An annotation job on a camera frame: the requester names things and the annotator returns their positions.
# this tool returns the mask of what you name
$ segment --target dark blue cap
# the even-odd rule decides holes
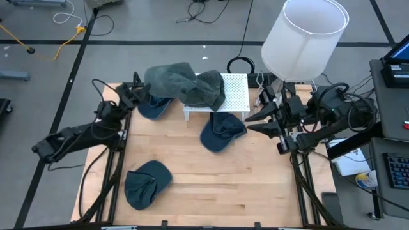
[[[211,112],[209,122],[200,134],[200,141],[208,150],[218,153],[232,140],[246,133],[245,125],[236,116],[227,112]]]
[[[125,179],[125,197],[137,210],[147,208],[172,181],[167,167],[157,160],[151,160],[136,171],[128,171]]]
[[[144,118],[157,120],[172,101],[173,98],[158,98],[150,96],[148,101],[138,105],[138,111]]]

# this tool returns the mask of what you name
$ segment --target floor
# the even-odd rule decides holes
[[[409,2],[338,1],[350,14],[350,24],[325,73],[331,82],[346,82],[352,86],[369,75],[370,59],[384,56],[390,50],[390,44],[407,35],[409,24],[406,22],[409,16],[406,12]],[[84,19],[82,0],[72,2],[75,6],[74,14]],[[0,83],[0,97],[9,98],[14,106],[13,113],[0,130],[0,229],[13,228],[16,222],[18,227],[69,222],[82,168],[55,172],[45,170],[30,209],[24,206],[18,221],[17,217],[38,164],[38,157],[31,152],[32,145],[50,131],[91,121],[99,100],[91,79],[130,81],[134,71],[143,76],[151,66],[179,61],[188,61],[196,72],[211,69],[226,72],[227,62],[240,50],[251,1],[231,0],[214,24],[196,21],[177,24],[176,20],[186,17],[190,2],[125,0],[121,5],[103,7],[97,15],[112,17],[115,21],[113,32],[105,36],[90,36],[89,40],[85,37],[84,41],[84,34],[81,34],[62,49],[54,62],[30,56],[6,33],[0,33],[0,69],[27,71],[31,74],[29,82],[1,80]],[[283,3],[284,0],[254,1],[242,55],[251,58],[257,70],[267,72],[261,61],[261,44]],[[224,4],[210,0],[202,18],[214,19]],[[27,3],[14,6],[0,1],[2,24],[33,46],[37,53],[49,57],[55,54],[59,44],[75,34],[77,19],[72,18],[65,24],[52,21],[55,13],[70,10],[69,4],[68,8]],[[91,10],[86,8],[86,13],[90,18]],[[64,16],[57,17],[57,20],[64,19]],[[110,23],[107,17],[98,19],[92,34],[110,30]],[[233,63],[231,69],[236,73],[247,73],[250,70],[240,62]],[[322,76],[315,83],[328,84]],[[372,83],[368,82],[357,92],[363,93],[372,87]],[[348,135],[351,133],[345,132],[341,136]],[[68,155],[58,165],[81,164],[85,160],[85,153],[86,150],[83,150]],[[406,229],[404,226],[408,225],[408,220],[385,217],[375,222],[367,218],[366,213],[373,210],[371,197],[339,178],[334,179],[345,224],[368,229]]]

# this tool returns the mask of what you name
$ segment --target cap brim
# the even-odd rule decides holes
[[[160,106],[151,106],[149,102],[143,102],[138,105],[139,113],[146,119],[157,120],[165,112],[167,106],[173,101],[173,98],[164,98],[167,100]]]
[[[207,122],[206,126],[204,126],[200,133],[200,142],[202,145],[214,153],[223,151],[234,138],[234,136],[223,138],[215,134],[210,121]]]
[[[156,194],[159,194],[165,189],[172,181],[172,174],[167,167],[157,160],[151,160],[146,162],[140,168],[136,170],[137,173],[144,173],[153,176],[157,182]]]

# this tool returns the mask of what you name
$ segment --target computer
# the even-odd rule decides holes
[[[381,58],[381,71],[388,88],[409,88],[409,35]]]

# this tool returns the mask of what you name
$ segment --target keyboard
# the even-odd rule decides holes
[[[409,189],[409,155],[384,153],[389,183],[392,188]]]

